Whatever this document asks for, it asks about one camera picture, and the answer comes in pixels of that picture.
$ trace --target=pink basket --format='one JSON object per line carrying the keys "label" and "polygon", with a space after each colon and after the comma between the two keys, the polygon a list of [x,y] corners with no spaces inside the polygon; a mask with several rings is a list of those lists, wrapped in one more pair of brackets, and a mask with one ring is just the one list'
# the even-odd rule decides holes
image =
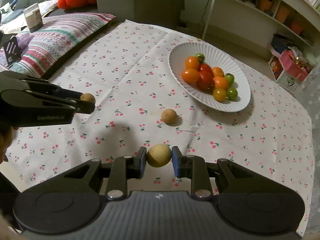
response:
{"label": "pink basket", "polygon": [[287,71],[290,75],[297,78],[300,82],[302,82],[306,76],[308,76],[307,71],[304,68],[301,68],[299,65],[296,65],[290,58],[288,51],[285,49],[282,53],[280,59],[284,70]]}

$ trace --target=white paper plate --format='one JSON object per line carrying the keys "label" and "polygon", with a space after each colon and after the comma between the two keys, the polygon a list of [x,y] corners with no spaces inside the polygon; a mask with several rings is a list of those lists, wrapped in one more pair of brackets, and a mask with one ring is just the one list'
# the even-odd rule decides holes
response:
{"label": "white paper plate", "polygon": [[[205,56],[205,63],[210,67],[220,67],[223,72],[231,73],[235,76],[235,83],[231,86],[238,91],[236,101],[225,100],[218,102],[210,94],[206,94],[196,87],[191,87],[181,78],[181,72],[185,69],[185,61],[189,56],[202,53]],[[239,66],[230,58],[228,54],[214,46],[204,43],[188,42],[182,43],[170,52],[169,66],[175,79],[184,89],[199,102],[223,112],[239,112],[247,107],[251,98],[251,91],[248,80]]]}

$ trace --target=screw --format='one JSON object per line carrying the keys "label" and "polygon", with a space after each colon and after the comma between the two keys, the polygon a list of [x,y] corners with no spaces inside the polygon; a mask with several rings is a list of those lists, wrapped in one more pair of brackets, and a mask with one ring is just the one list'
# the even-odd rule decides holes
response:
{"label": "screw", "polygon": [[211,192],[207,189],[199,189],[196,191],[196,196],[199,198],[206,198],[209,197],[211,195]]}
{"label": "screw", "polygon": [[107,193],[107,196],[112,199],[117,199],[123,196],[123,192],[118,189],[113,189]]}

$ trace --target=logo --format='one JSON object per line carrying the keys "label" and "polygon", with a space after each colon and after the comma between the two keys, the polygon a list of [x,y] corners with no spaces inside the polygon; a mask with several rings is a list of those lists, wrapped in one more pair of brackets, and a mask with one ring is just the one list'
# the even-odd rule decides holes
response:
{"label": "logo", "polygon": [[158,195],[155,195],[155,197],[156,197],[157,199],[160,199],[160,198],[163,198],[164,196],[163,196],[161,193],[159,193]]}
{"label": "logo", "polygon": [[44,120],[63,120],[65,119],[64,115],[61,116],[38,116],[37,120],[44,121]]}

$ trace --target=cork ball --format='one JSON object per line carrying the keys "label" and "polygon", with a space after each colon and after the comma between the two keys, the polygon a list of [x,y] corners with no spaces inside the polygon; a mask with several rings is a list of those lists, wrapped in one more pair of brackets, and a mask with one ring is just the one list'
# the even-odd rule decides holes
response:
{"label": "cork ball", "polygon": [[165,144],[157,144],[151,147],[147,153],[147,162],[151,167],[160,168],[171,160],[171,150]]}
{"label": "cork ball", "polygon": [[87,101],[87,102],[91,102],[91,103],[93,103],[93,104],[96,103],[96,99],[94,98],[94,95],[89,94],[89,93],[81,95],[81,96],[80,96],[80,100],[82,100],[82,101]]}
{"label": "cork ball", "polygon": [[173,109],[164,110],[161,114],[161,119],[164,123],[174,123],[177,118],[177,113]]}

